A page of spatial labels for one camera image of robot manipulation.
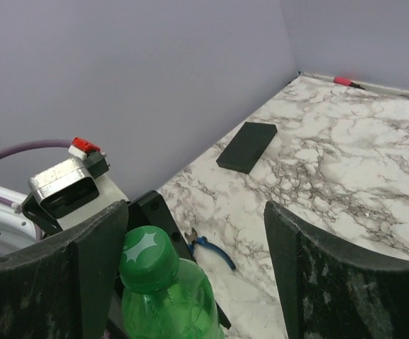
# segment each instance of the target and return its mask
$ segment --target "green bottle cap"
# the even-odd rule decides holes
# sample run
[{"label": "green bottle cap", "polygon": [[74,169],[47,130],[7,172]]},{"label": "green bottle cap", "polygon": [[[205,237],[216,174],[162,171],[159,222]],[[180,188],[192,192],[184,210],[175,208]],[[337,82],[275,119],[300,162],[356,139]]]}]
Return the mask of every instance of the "green bottle cap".
[{"label": "green bottle cap", "polygon": [[148,294],[166,285],[176,275],[179,256],[168,234],[156,226],[142,226],[127,232],[119,273],[126,288]]}]

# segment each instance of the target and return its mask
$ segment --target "gray wall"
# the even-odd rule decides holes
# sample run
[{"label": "gray wall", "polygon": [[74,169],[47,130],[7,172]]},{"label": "gray wall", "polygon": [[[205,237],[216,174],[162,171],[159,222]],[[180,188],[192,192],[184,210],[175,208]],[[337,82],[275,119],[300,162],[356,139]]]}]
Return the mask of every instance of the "gray wall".
[{"label": "gray wall", "polygon": [[[156,189],[296,72],[279,0],[0,1],[0,148],[82,136],[130,197]],[[0,184],[63,159],[0,162]]]},{"label": "gray wall", "polygon": [[282,0],[299,70],[409,90],[409,0]]}]

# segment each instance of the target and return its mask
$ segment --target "marble surface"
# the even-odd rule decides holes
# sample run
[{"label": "marble surface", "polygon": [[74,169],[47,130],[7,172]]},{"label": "marble surface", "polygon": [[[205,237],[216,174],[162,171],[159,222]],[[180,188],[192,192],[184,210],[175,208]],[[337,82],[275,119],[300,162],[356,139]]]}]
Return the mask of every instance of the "marble surface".
[{"label": "marble surface", "polygon": [[249,175],[215,160],[241,124],[161,188],[183,232],[224,248],[196,260],[232,322],[227,338],[287,338],[263,209],[274,200],[339,237],[409,260],[409,100],[301,76],[247,121],[278,133]]}]

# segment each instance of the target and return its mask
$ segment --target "pliers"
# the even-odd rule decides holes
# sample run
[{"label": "pliers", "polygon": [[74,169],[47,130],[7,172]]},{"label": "pliers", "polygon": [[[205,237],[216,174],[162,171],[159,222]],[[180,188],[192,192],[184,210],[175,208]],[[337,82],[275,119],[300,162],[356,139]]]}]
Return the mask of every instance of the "pliers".
[{"label": "pliers", "polygon": [[220,247],[209,242],[206,237],[198,237],[198,232],[194,228],[191,229],[191,234],[185,234],[185,239],[187,239],[187,247],[189,248],[192,256],[195,253],[195,245],[200,244],[202,247],[210,249],[211,251],[214,251],[220,255],[226,261],[231,270],[235,270],[235,263],[232,261],[230,256],[228,256],[227,253]]}]

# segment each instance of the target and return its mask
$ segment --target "dark rectangular block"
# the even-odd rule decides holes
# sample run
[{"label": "dark rectangular block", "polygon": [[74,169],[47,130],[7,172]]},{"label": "dark rectangular block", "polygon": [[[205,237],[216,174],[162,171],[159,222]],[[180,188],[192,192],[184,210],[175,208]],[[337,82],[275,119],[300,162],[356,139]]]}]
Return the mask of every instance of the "dark rectangular block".
[{"label": "dark rectangular block", "polygon": [[248,174],[277,132],[272,124],[246,122],[217,159],[221,168]]}]

